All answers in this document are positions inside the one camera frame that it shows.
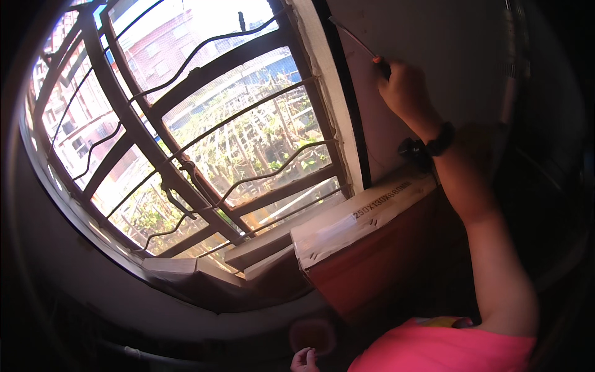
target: wristband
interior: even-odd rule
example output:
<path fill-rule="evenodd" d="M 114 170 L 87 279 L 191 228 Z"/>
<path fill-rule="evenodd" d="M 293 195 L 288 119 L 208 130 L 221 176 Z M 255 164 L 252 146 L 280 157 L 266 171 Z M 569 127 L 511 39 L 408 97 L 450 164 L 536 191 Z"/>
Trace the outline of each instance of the wristband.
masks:
<path fill-rule="evenodd" d="M 431 157 L 439 157 L 452 145 L 454 139 L 455 127 L 451 122 L 447 121 L 440 126 L 440 134 L 438 135 L 438 138 L 428 141 L 425 149 Z"/>

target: orange screwdriver handle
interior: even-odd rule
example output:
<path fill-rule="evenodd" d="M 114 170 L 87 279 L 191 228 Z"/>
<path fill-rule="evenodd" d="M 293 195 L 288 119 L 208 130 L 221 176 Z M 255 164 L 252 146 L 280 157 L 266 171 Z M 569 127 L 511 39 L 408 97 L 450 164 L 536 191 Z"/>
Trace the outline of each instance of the orange screwdriver handle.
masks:
<path fill-rule="evenodd" d="M 377 55 L 376 57 L 374 57 L 372 59 L 372 61 L 374 62 L 374 64 L 376 65 L 376 67 L 378 69 L 380 69 L 380 73 L 382 74 L 382 76 L 386 80 L 390 79 L 390 74 L 392 73 L 392 71 L 391 71 L 390 65 L 387 63 L 387 61 L 383 57 L 381 57 L 379 55 Z"/>

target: pink shirt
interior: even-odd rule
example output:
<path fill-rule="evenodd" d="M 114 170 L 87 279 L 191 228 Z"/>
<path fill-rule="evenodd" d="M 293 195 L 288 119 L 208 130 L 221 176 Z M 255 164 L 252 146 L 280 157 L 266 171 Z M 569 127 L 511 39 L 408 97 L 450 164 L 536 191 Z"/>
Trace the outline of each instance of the pink shirt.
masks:
<path fill-rule="evenodd" d="M 348 372 L 524 371 L 535 341 L 479 329 L 424 327 L 410 319 L 376 340 Z"/>

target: hand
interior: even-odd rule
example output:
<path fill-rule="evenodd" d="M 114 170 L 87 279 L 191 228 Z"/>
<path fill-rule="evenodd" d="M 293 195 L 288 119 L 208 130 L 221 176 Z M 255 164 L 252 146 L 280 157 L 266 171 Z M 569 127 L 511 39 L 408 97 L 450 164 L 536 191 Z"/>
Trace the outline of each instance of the hand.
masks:
<path fill-rule="evenodd" d="M 403 61 L 387 63 L 392 72 L 390 80 L 379 76 L 378 91 L 389 108 L 415 132 L 422 123 L 441 124 L 440 116 L 430 102 L 424 72 Z"/>
<path fill-rule="evenodd" d="M 316 350 L 312 348 L 301 349 L 293 356 L 292 372 L 320 372 L 316 367 Z"/>

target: screwdriver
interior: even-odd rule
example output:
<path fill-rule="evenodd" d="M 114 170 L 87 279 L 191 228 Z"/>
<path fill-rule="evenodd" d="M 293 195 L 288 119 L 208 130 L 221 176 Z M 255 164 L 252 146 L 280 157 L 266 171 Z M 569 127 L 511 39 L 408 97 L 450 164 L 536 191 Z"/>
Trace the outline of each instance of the screwdriver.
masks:
<path fill-rule="evenodd" d="M 348 29 L 345 28 L 344 25 L 341 24 L 341 22 L 339 22 L 337 20 L 337 18 L 333 17 L 332 15 L 328 18 L 329 21 L 333 22 L 333 24 L 335 26 L 337 26 L 340 30 L 342 30 L 343 32 L 345 32 L 347 35 L 349 35 L 357 44 L 359 44 L 359 46 L 361 46 L 368 54 L 370 54 L 370 56 L 372 57 L 372 62 L 374 62 L 376 64 L 376 66 L 380 69 L 380 72 L 382 73 L 382 76 L 388 80 L 390 78 L 390 65 L 386 62 L 386 60 L 377 55 L 374 54 L 367 46 L 365 46 L 364 43 L 362 43 L 354 34 L 352 34 Z"/>

